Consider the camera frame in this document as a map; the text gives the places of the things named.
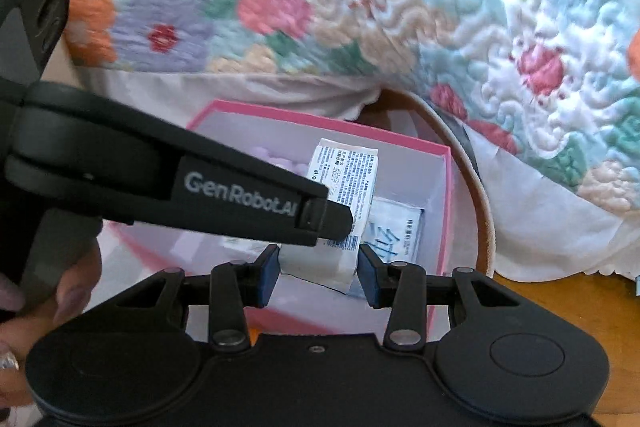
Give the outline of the person left hand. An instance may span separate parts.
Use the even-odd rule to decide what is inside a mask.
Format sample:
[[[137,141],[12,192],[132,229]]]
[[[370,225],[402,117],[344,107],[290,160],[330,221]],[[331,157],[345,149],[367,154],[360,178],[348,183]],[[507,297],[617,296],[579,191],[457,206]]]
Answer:
[[[100,248],[93,239],[76,265],[62,275],[52,297],[1,324],[2,409],[32,402],[24,369],[29,351],[41,337],[85,310],[101,273]]]

